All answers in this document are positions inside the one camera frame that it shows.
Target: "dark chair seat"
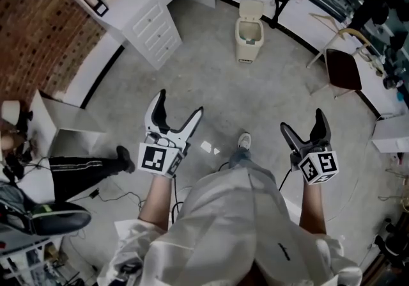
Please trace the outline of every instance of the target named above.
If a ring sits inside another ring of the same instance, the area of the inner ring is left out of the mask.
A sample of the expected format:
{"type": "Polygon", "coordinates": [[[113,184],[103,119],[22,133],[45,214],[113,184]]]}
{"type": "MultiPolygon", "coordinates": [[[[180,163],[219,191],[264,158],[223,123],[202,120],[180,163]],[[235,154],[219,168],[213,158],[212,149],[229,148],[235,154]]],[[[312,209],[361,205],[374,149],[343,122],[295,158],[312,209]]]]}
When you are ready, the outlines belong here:
{"type": "Polygon", "coordinates": [[[327,68],[330,83],[349,90],[361,90],[357,63],[351,54],[327,49],[327,68]]]}

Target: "beige trash can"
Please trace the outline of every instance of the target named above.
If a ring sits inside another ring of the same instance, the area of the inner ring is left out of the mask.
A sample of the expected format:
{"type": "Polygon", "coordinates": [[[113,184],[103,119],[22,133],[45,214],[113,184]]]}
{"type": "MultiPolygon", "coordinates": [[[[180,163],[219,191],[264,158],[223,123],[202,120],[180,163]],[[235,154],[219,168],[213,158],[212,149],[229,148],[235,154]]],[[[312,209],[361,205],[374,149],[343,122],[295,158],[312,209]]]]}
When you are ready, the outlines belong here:
{"type": "Polygon", "coordinates": [[[260,18],[264,4],[261,1],[240,2],[240,18],[236,21],[236,58],[242,63],[252,63],[264,44],[264,30],[260,18]]]}

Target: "white sneaker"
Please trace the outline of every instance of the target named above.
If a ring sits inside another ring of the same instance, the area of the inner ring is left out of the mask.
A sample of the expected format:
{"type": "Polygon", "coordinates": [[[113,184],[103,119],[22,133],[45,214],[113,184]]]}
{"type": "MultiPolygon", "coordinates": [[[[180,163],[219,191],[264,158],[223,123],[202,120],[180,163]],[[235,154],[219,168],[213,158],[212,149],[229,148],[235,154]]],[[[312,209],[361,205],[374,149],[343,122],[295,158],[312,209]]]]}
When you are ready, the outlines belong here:
{"type": "Polygon", "coordinates": [[[237,146],[238,148],[244,147],[246,150],[249,150],[251,146],[251,135],[248,132],[243,132],[238,138],[237,146]]]}

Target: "white sleeve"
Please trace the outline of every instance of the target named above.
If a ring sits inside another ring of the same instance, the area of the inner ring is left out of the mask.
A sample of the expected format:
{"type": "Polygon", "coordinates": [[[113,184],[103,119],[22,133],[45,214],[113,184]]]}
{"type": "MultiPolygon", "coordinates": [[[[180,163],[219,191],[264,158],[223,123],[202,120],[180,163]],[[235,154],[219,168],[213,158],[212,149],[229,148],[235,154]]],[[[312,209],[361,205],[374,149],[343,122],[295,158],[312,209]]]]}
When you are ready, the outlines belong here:
{"type": "Polygon", "coordinates": [[[362,281],[362,271],[354,261],[344,257],[342,244],[327,235],[316,236],[319,238],[317,245],[323,255],[325,263],[328,264],[334,276],[338,276],[337,284],[359,286],[362,281]]]}
{"type": "Polygon", "coordinates": [[[151,223],[136,220],[130,227],[128,235],[118,242],[112,260],[101,270],[97,278],[99,286],[108,286],[118,275],[124,264],[139,265],[141,272],[150,244],[164,233],[164,230],[151,223]]]}

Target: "gray floor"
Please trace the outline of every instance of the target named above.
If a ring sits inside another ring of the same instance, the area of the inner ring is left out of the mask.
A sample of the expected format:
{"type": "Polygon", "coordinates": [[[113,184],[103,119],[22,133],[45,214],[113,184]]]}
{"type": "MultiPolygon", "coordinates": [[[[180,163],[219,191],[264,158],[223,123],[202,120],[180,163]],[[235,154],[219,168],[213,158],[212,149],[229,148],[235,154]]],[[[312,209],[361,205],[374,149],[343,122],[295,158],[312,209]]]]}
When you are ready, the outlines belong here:
{"type": "MultiPolygon", "coordinates": [[[[331,126],[332,146],[341,167],[335,180],[323,185],[328,234],[341,240],[347,257],[358,264],[365,259],[365,268],[376,255],[376,250],[368,254],[367,247],[380,222],[386,215],[400,215],[396,203],[377,199],[378,195],[395,194],[399,180],[384,172],[389,158],[368,142],[376,120],[372,112],[356,94],[334,100],[334,93],[342,90],[327,88],[310,96],[326,83],[325,67],[318,62],[306,69],[312,54],[266,24],[265,44],[257,60],[251,65],[237,63],[237,8],[217,1],[213,10],[189,0],[175,0],[169,9],[183,40],[171,59],[156,71],[131,48],[125,49],[89,102],[87,110],[108,132],[96,152],[107,155],[122,144],[137,161],[139,142],[144,139],[145,110],[156,92],[165,88],[172,127],[179,127],[194,109],[204,107],[189,155],[178,170],[178,190],[194,185],[225,162],[243,130],[252,134],[254,161],[270,169],[281,183],[289,168],[289,148],[280,123],[290,124],[307,139],[315,109],[320,107],[331,126]],[[212,146],[210,154],[201,148],[204,141],[212,146]]],[[[127,191],[144,199],[150,180],[140,171],[122,173],[103,181],[99,188],[104,199],[127,191]]],[[[282,193],[300,207],[299,173],[289,176],[282,193]]],[[[115,202],[88,198],[78,203],[93,213],[93,220],[84,233],[70,240],[88,262],[102,267],[116,247],[114,221],[136,218],[138,200],[128,195],[115,202]]],[[[65,241],[64,248],[75,258],[74,264],[86,267],[69,242],[65,241]]],[[[91,275],[90,270],[85,272],[85,277],[91,275]]]]}

